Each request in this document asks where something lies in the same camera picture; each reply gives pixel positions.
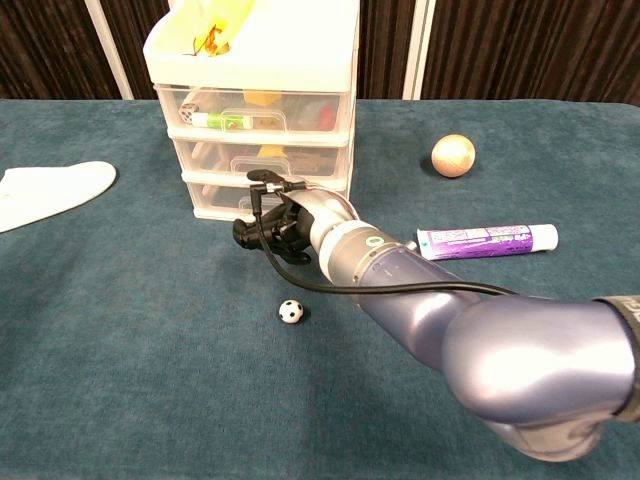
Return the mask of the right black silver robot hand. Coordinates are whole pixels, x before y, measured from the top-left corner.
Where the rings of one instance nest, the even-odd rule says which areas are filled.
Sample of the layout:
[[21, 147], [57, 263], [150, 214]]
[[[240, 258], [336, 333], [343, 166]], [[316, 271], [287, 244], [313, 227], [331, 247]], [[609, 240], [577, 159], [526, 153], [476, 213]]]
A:
[[242, 248], [271, 251], [292, 265], [311, 262], [308, 247], [319, 251], [330, 232], [364, 227], [342, 194], [302, 183], [268, 182], [250, 187], [255, 220], [233, 222], [233, 238]]

